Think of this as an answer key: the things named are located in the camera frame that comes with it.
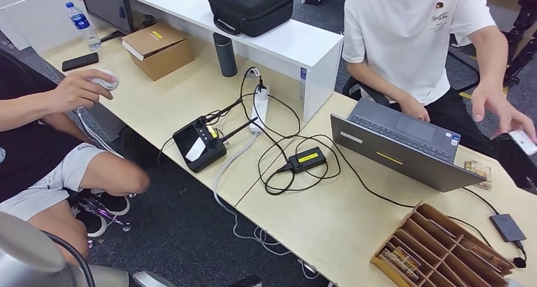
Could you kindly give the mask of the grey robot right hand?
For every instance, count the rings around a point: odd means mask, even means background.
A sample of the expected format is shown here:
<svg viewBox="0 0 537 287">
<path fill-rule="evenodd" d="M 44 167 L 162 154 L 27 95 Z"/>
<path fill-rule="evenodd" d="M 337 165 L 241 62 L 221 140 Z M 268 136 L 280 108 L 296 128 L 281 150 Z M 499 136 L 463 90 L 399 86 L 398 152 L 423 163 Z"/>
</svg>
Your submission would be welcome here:
<svg viewBox="0 0 537 287">
<path fill-rule="evenodd" d="M 497 160 L 518 188 L 536 195 L 536 145 L 522 130 L 497 136 L 494 140 Z"/>
</svg>

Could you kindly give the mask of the person's left hand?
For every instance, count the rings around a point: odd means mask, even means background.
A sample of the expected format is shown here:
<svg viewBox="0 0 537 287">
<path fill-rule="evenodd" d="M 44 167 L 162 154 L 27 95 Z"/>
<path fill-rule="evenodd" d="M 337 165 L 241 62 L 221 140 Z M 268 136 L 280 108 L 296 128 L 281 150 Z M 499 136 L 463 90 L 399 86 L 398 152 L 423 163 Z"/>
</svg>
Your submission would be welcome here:
<svg viewBox="0 0 537 287">
<path fill-rule="evenodd" d="M 489 110 L 499 119 L 498 135 L 522 130 L 533 143 L 536 143 L 536 128 L 533 121 L 512 106 L 501 87 L 494 88 L 480 83 L 472 93 L 471 102 L 472 116 L 476 122 L 482 121 L 486 110 Z"/>
</svg>

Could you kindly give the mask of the person's right hand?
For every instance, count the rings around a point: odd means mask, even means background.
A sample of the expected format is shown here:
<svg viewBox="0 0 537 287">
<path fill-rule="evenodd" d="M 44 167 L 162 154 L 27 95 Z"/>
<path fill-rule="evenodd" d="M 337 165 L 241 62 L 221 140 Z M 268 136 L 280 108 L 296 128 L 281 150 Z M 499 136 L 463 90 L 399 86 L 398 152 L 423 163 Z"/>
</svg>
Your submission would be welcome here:
<svg viewBox="0 0 537 287">
<path fill-rule="evenodd" d="M 102 69 L 88 69 L 71 72 L 50 92 L 53 113 L 67 112 L 80 107 L 91 108 L 99 102 L 100 97 L 112 100 L 111 92 L 99 83 L 117 84 L 118 79 L 112 73 Z"/>
<path fill-rule="evenodd" d="M 398 100 L 398 104 L 403 113 L 425 122 L 431 121 L 425 107 L 411 95 L 405 94 L 401 99 Z"/>
</svg>

